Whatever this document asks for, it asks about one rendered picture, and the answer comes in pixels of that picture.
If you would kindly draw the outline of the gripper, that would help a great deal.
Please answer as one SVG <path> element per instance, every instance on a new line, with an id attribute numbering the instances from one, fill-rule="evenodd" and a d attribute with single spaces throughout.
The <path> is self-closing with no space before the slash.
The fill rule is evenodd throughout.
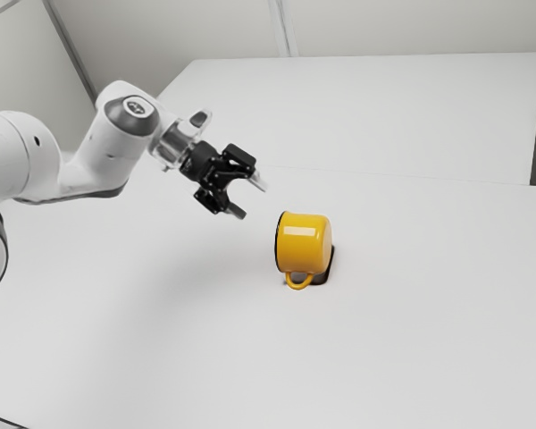
<path id="1" fill-rule="evenodd" d="M 212 168 L 218 157 L 217 150 L 201 140 L 181 164 L 180 173 L 190 181 L 199 183 L 193 197 L 209 212 L 214 215 L 225 213 L 243 220 L 247 212 L 230 201 L 230 183 L 234 180 L 246 180 L 266 192 L 267 182 L 257 169 L 256 158 L 235 144 L 230 143 L 221 152 L 213 173 Z"/>

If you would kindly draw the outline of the yellow enamel mug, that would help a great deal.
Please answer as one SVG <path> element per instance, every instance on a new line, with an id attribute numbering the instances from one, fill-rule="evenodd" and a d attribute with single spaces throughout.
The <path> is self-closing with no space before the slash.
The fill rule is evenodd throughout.
<path id="1" fill-rule="evenodd" d="M 284 211 L 277 222 L 274 257 L 278 270 L 292 290 L 312 284 L 315 276 L 326 273 L 332 260 L 332 229 L 323 214 Z"/>

